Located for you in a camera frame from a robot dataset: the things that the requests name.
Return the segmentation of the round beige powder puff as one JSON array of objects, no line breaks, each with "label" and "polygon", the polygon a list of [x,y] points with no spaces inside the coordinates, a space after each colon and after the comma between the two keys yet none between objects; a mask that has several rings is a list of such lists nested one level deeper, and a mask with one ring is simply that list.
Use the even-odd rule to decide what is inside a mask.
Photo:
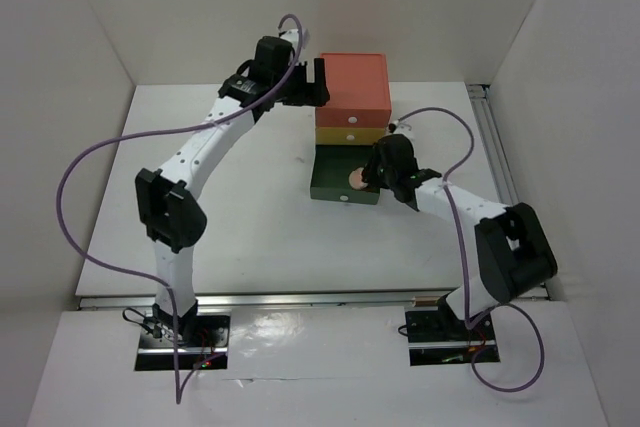
[{"label": "round beige powder puff", "polygon": [[372,186],[364,180],[363,171],[363,168],[358,168],[349,174],[348,182],[353,190],[364,191],[372,188]]}]

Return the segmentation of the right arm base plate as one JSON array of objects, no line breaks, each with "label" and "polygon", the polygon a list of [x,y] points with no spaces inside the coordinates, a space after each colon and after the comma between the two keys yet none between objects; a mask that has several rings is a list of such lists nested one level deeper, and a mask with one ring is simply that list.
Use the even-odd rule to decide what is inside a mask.
[{"label": "right arm base plate", "polygon": [[469,364],[475,355],[479,363],[500,362],[491,317],[469,331],[462,321],[445,320],[436,309],[407,310],[397,331],[408,342],[412,367]]}]

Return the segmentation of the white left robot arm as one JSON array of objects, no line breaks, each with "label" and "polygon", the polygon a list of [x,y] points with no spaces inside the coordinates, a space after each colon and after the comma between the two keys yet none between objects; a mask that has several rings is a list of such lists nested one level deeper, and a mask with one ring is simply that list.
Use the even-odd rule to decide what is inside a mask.
[{"label": "white left robot arm", "polygon": [[135,178],[139,217],[163,282],[152,312],[163,336],[176,346],[189,344],[197,334],[193,256],[207,226],[198,199],[208,178],[275,103],[321,107],[330,98],[323,60],[313,61],[315,79],[309,82],[305,64],[295,58],[306,37],[297,29],[262,37],[253,58],[222,84],[202,130],[157,170],[143,169]]}]

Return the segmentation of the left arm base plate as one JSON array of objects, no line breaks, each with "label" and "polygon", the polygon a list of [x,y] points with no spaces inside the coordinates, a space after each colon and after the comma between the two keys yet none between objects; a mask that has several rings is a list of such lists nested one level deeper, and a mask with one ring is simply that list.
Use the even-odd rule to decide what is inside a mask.
[{"label": "left arm base plate", "polygon": [[[172,332],[152,317],[128,319],[140,328],[134,370],[139,372],[173,369]],[[185,340],[178,337],[179,368],[189,371],[195,364],[200,370],[226,370],[231,317],[216,313],[196,318],[195,332]]]}]

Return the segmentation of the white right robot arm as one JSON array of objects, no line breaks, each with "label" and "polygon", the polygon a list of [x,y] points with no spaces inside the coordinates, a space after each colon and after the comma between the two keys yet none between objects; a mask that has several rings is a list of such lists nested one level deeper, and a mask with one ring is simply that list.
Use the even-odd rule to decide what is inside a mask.
[{"label": "white right robot arm", "polygon": [[558,272],[535,210],[504,205],[459,188],[432,169],[418,167],[411,141],[387,135],[377,141],[365,166],[349,175],[356,190],[390,190],[416,212],[452,223],[458,236],[462,285],[438,300],[436,326],[460,338],[493,308],[527,293]]}]

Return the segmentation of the dark green bottom drawer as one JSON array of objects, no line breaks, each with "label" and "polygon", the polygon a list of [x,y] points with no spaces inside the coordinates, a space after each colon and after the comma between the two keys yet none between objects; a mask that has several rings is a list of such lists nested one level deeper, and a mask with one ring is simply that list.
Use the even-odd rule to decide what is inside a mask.
[{"label": "dark green bottom drawer", "polygon": [[310,198],[376,205],[380,197],[379,189],[355,190],[349,184],[349,175],[365,166],[371,151],[370,146],[316,145]]}]

